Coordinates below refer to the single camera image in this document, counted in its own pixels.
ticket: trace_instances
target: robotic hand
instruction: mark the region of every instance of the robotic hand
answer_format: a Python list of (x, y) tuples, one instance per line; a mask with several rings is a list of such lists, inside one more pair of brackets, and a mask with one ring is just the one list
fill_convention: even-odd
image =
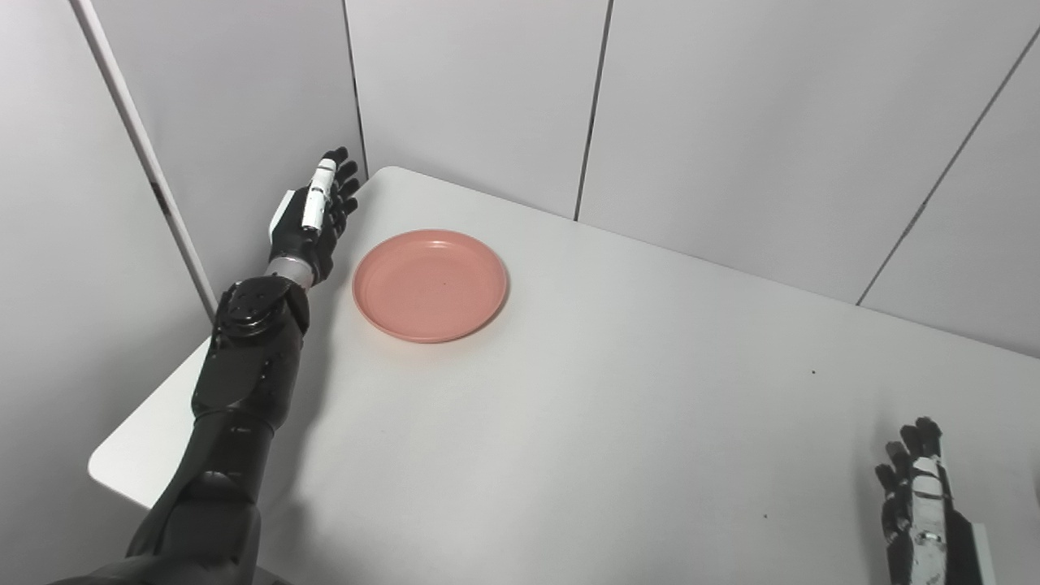
[(126, 558), (54, 585), (250, 585), (260, 542), (267, 451), (289, 412), (307, 289), (357, 209), (358, 166), (329, 151), (308, 186), (289, 192), (270, 224), (264, 276), (220, 298), (191, 396), (191, 437), (177, 472), (130, 541)]
[(304, 288), (329, 277), (332, 252), (346, 228), (346, 217), (358, 208), (354, 199), (360, 187), (354, 177), (357, 172), (358, 163), (347, 159), (345, 148), (331, 150), (321, 157), (308, 186), (286, 192), (270, 221), (267, 274), (281, 271)]
[(885, 489), (881, 525), (892, 585), (990, 585), (973, 527), (954, 509), (939, 426), (921, 417), (900, 435), (903, 442), (885, 446), (892, 464), (875, 468)]

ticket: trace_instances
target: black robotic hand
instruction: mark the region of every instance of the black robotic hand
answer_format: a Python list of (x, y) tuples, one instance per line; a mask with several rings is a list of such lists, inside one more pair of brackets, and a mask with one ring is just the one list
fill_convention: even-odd
[(346, 217), (358, 208), (354, 194), (361, 186), (358, 163), (345, 148), (321, 157), (310, 184), (285, 194), (270, 222), (270, 256), (306, 262), (317, 284), (332, 272), (332, 253), (346, 227)]
[(893, 585), (982, 585), (971, 523), (954, 509), (942, 463), (942, 432), (931, 418), (885, 446), (891, 465), (875, 472), (885, 488), (881, 525)]

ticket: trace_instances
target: white table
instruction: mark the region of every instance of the white table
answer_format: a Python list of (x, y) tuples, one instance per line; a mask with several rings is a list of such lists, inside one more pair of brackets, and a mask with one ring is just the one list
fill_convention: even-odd
[[(1040, 361), (400, 169), (359, 199), (261, 503), (261, 564), (295, 585), (887, 583), (873, 466), (920, 414), (1002, 585), (1040, 575)], [(491, 324), (433, 346), (368, 325), (348, 286), (430, 227), (511, 278)], [(95, 479), (155, 501), (202, 357)]]

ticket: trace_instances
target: robotic forearm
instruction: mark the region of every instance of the robotic forearm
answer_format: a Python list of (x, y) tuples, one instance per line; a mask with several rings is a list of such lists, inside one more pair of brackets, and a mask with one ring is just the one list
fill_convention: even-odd
[(256, 503), (275, 431), (285, 422), (310, 321), (307, 289), (332, 270), (357, 164), (322, 157), (311, 183), (289, 192), (271, 222), (264, 276), (220, 299), (191, 409), (194, 428), (166, 489), (122, 561), (54, 585), (249, 585), (256, 567)]

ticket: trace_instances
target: robot finger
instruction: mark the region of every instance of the robot finger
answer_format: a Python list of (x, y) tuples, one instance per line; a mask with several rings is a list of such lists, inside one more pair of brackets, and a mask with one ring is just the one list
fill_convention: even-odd
[(920, 437), (921, 455), (925, 457), (941, 457), (939, 437), (942, 436), (942, 431), (939, 430), (939, 426), (927, 416), (917, 418), (916, 425), (917, 436)]
[(333, 179), (333, 185), (335, 189), (340, 189), (350, 177), (358, 172), (358, 163), (353, 160), (347, 160), (343, 164), (340, 164), (339, 169), (336, 170), (336, 177)]
[(921, 456), (920, 435), (917, 434), (917, 427), (905, 425), (900, 429), (900, 436), (903, 437), (903, 443), (907, 446), (907, 450), (910, 452), (910, 459), (916, 459)]
[(900, 482), (909, 481), (911, 460), (910, 454), (907, 453), (903, 443), (893, 440), (885, 446), (885, 452), (888, 453), (888, 458), (892, 460), (892, 466), (895, 468), (895, 476)]
[(885, 535), (885, 542), (889, 544), (900, 534), (900, 523), (896, 518), (898, 506), (898, 502), (891, 498), (885, 500), (881, 506), (881, 531)]
[(881, 487), (885, 489), (885, 498), (890, 498), (895, 493), (895, 489), (900, 485), (900, 480), (895, 477), (895, 470), (892, 469), (891, 465), (882, 463), (874, 468), (874, 473), (878, 476)]
[(326, 151), (326, 153), (321, 155), (321, 158), (328, 158), (335, 162), (337, 168), (346, 161), (346, 147), (339, 147), (336, 150)]

